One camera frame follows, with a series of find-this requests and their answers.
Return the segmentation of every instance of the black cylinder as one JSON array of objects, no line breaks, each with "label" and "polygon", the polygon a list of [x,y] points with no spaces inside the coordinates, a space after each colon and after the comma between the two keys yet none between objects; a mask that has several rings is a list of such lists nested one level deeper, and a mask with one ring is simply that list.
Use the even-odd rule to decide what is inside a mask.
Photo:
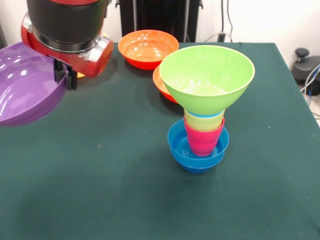
[{"label": "black cylinder", "polygon": [[27,0],[32,25],[51,40],[85,43],[96,37],[104,23],[108,0],[87,5],[63,5],[50,0]]}]

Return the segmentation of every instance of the purple plate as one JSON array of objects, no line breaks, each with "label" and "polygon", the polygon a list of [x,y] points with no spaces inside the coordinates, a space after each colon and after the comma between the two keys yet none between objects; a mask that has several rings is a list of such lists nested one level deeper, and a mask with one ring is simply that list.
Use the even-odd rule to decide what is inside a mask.
[{"label": "purple plate", "polygon": [[63,98],[65,79],[54,80],[53,59],[22,42],[0,50],[0,126],[36,121]]}]

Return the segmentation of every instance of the white wall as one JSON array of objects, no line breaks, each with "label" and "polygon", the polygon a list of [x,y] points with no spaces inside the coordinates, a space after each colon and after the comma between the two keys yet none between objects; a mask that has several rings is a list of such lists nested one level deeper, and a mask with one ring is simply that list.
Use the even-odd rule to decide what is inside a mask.
[{"label": "white wall", "polygon": [[[220,0],[203,0],[203,4],[204,9],[199,9],[197,42],[221,30]],[[26,12],[26,0],[0,0],[0,22],[9,44],[21,40],[20,26]],[[320,55],[320,0],[230,0],[230,17],[234,42],[275,42],[288,65],[295,60],[298,47]],[[224,22],[228,32],[228,19]],[[108,7],[103,31],[115,42],[121,38],[120,10],[115,8],[115,0]]]}]

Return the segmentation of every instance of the metal pole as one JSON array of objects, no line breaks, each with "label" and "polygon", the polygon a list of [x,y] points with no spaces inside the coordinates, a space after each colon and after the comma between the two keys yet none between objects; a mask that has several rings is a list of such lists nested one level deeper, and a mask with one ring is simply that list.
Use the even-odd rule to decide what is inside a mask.
[{"label": "metal pole", "polygon": [[183,33],[183,42],[187,42],[188,34],[188,21],[189,21],[189,5],[190,0],[185,0],[185,16],[184,16],[184,33]]},{"label": "metal pole", "polygon": [[132,0],[132,4],[133,4],[133,26],[134,26],[134,30],[137,31],[138,29],[137,0]]}]

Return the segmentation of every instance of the bowl rim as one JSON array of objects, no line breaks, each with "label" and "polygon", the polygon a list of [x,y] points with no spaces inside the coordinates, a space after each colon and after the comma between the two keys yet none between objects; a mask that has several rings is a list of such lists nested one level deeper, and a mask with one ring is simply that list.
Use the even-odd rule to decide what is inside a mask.
[{"label": "bowl rim", "polygon": [[[250,63],[250,65],[252,66],[252,75],[250,76],[249,80],[241,87],[238,87],[232,91],[228,91],[224,94],[213,94],[213,95],[201,95],[201,94],[190,94],[190,93],[187,93],[187,92],[184,92],[184,91],[180,91],[179,89],[177,88],[174,88],[172,86],[170,86],[168,83],[166,83],[166,81],[164,80],[163,76],[162,76],[162,69],[163,69],[163,63],[166,62],[166,59],[168,59],[168,57],[174,55],[174,54],[177,54],[179,52],[182,52],[182,51],[187,51],[188,49],[191,49],[191,48],[221,48],[221,49],[227,49],[228,51],[233,51],[233,52],[236,52],[240,55],[242,55],[245,59],[248,60],[248,62]],[[233,93],[236,93],[244,88],[246,88],[251,82],[252,80],[254,79],[255,75],[256,75],[256,68],[255,68],[255,65],[254,63],[251,61],[251,59],[246,56],[245,54],[243,54],[242,52],[238,51],[238,50],[235,50],[235,49],[232,49],[230,47],[226,47],[226,46],[218,46],[218,45],[196,45],[196,46],[187,46],[187,47],[184,47],[184,48],[181,48],[177,51],[174,51],[172,53],[170,53],[168,56],[166,56],[163,61],[161,62],[161,64],[159,65],[159,73],[160,73],[160,77],[161,79],[163,80],[165,86],[167,88],[171,88],[179,93],[182,93],[184,95],[188,95],[188,96],[193,96],[193,97],[203,97],[203,98],[214,98],[214,97],[221,97],[221,96],[227,96],[227,95],[230,95],[230,94],[233,94]]]},{"label": "bowl rim", "polygon": [[162,93],[165,93],[165,94],[168,94],[168,95],[171,96],[171,94],[170,94],[170,92],[168,91],[168,89],[167,89],[167,90],[162,89],[162,88],[159,86],[159,84],[157,83],[157,81],[156,81],[156,73],[157,73],[157,72],[159,73],[159,66],[157,66],[157,67],[154,69],[153,73],[152,73],[152,80],[153,80],[154,85],[155,85],[156,88],[157,88],[159,91],[161,91]]},{"label": "bowl rim", "polygon": [[190,130],[193,131],[193,132],[202,133],[202,134],[212,134],[212,133],[214,133],[214,132],[220,131],[221,129],[223,130],[223,128],[225,127],[225,117],[222,118],[222,123],[221,123],[221,125],[220,125],[218,128],[216,128],[215,130],[212,130],[212,131],[199,131],[199,130],[195,130],[193,127],[191,127],[191,126],[187,123],[186,117],[184,117],[184,124],[185,124],[185,127],[187,127],[188,129],[190,129]]},{"label": "bowl rim", "polygon": [[202,120],[202,119],[217,118],[217,117],[219,117],[221,115],[224,115],[226,110],[224,109],[223,111],[218,112],[216,114],[212,114],[212,115],[199,115],[199,114],[192,113],[192,112],[188,111],[187,109],[184,109],[184,112],[185,112],[184,113],[185,116],[189,115],[189,116],[192,116],[194,119],[201,119]]},{"label": "bowl rim", "polygon": [[185,167],[187,167],[187,168],[190,168],[190,169],[194,169],[194,170],[207,170],[207,169],[210,169],[210,168],[214,167],[215,165],[218,165],[218,164],[221,162],[221,160],[224,158],[226,152],[225,152],[225,151],[222,151],[221,153],[222,153],[222,156],[220,157],[220,159],[219,159],[218,162],[215,162],[214,164],[212,164],[212,165],[210,165],[210,166],[205,166],[205,167],[188,166],[188,165],[182,163],[181,161],[179,161],[178,159],[175,159],[175,160],[176,160],[179,164],[181,164],[181,165],[183,165],[183,166],[185,166]]},{"label": "bowl rim", "polygon": [[133,34],[135,34],[135,33],[139,33],[139,32],[140,32],[140,33],[143,33],[143,32],[146,32],[146,31],[152,31],[152,32],[161,33],[161,34],[164,34],[164,35],[172,38],[172,39],[174,40],[174,42],[175,42],[176,49],[174,49],[173,52],[171,52],[170,54],[173,54],[174,52],[176,52],[177,50],[179,50],[180,45],[179,45],[178,40],[175,38],[175,36],[171,35],[170,33],[167,33],[167,32],[165,32],[165,31],[155,30],[155,29],[142,29],[142,30],[137,30],[137,31],[129,32],[128,34],[124,35],[124,36],[120,39],[120,41],[118,42],[118,45],[117,45],[117,48],[118,48],[119,53],[121,53],[121,55],[122,55],[123,57],[127,58],[127,59],[130,59],[130,60],[136,61],[136,62],[140,62],[140,63],[158,63],[158,62],[162,62],[162,61],[163,61],[166,57],[168,57],[170,54],[168,54],[167,56],[163,57],[163,59],[157,60],[157,61],[139,61],[139,60],[135,60],[135,59],[133,59],[133,58],[128,57],[123,51],[121,51],[120,45],[121,45],[122,42],[125,41],[125,39],[126,39],[128,36],[133,35]]},{"label": "bowl rim", "polygon": [[[169,128],[169,131],[168,131],[168,133],[167,133],[167,141],[168,141],[168,144],[169,144],[169,146],[170,146],[170,149],[172,149],[176,154],[178,154],[179,156],[182,156],[182,157],[184,157],[184,158],[189,158],[189,159],[192,159],[192,160],[199,160],[199,158],[184,156],[184,155],[180,154],[180,153],[177,152],[177,151],[172,147],[172,145],[170,144],[169,134],[170,134],[170,132],[171,132],[171,130],[172,130],[172,128],[173,128],[174,126],[180,125],[180,124],[183,125],[183,129],[184,129],[185,126],[184,126],[184,119],[183,119],[183,118],[182,118],[182,119],[179,119],[178,121],[176,121],[176,122]],[[217,154],[217,155],[215,155],[215,156],[201,157],[201,160],[209,160],[209,159],[214,158],[214,157],[216,157],[216,156],[218,156],[218,155],[220,155],[221,153],[224,153],[224,152],[226,151],[226,149],[227,149],[227,147],[229,146],[229,143],[230,143],[230,135],[229,135],[229,132],[228,132],[228,130],[227,130],[227,128],[226,128],[225,126],[223,126],[222,132],[223,132],[223,131],[225,131],[226,134],[227,134],[227,136],[228,136],[228,141],[227,141],[226,145],[224,146],[223,150],[222,150],[219,154]]]}]

